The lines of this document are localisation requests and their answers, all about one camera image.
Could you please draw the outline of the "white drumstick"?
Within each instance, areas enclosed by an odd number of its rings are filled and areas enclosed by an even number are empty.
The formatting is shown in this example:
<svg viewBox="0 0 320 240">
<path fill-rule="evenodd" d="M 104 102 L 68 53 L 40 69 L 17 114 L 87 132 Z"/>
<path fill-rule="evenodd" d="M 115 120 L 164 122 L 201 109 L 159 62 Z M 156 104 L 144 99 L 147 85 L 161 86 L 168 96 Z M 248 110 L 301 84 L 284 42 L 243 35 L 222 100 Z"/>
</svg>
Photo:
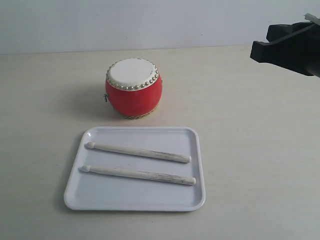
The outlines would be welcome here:
<svg viewBox="0 0 320 240">
<path fill-rule="evenodd" d="M 123 178 L 132 178 L 171 184 L 194 186 L 197 182 L 195 177 L 180 176 L 167 173 L 157 173 L 148 171 L 138 171 L 124 168 L 97 167 L 92 165 L 83 165 L 79 168 L 84 173 L 94 173 L 107 176 L 116 176 Z"/>
<path fill-rule="evenodd" d="M 112 152 L 112 153 L 118 153 L 118 154 L 160 159 L 160 160 L 179 162 L 184 164 L 188 164 L 192 160 L 191 156 L 187 156 L 183 154 L 161 152 L 161 151 L 141 149 L 141 148 L 131 148 L 127 146 L 98 144 L 92 141 L 87 142 L 85 144 L 85 147 L 91 150 L 99 150 L 99 151 Z"/>
</svg>

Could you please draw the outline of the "small red drum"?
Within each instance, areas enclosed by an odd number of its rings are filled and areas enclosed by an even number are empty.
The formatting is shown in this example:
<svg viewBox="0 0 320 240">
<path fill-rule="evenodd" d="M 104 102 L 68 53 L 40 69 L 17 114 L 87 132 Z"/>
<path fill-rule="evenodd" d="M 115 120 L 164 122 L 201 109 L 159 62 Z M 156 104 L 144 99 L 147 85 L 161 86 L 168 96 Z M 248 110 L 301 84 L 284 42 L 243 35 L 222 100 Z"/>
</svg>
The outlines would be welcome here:
<svg viewBox="0 0 320 240">
<path fill-rule="evenodd" d="M 105 101 L 127 118 L 141 118 L 159 105 L 163 80 L 158 68 L 144 58 L 126 58 L 112 64 L 105 76 Z"/>
</svg>

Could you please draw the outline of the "white rectangular plastic tray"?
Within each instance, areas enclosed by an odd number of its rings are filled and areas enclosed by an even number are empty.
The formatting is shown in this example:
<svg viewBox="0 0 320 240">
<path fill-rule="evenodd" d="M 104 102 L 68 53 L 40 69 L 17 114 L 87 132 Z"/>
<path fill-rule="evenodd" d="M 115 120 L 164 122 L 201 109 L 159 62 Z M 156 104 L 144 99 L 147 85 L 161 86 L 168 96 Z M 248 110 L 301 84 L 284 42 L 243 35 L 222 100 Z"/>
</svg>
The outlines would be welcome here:
<svg viewBox="0 0 320 240">
<path fill-rule="evenodd" d="M 86 148 L 86 143 L 124 146 L 185 155 L 180 163 Z M 82 171 L 82 166 L 118 168 L 193 177 L 192 186 L 102 175 Z M 63 200 L 79 211 L 191 212 L 205 202 L 206 191 L 199 137 L 182 126 L 97 126 L 82 136 L 65 188 Z"/>
</svg>

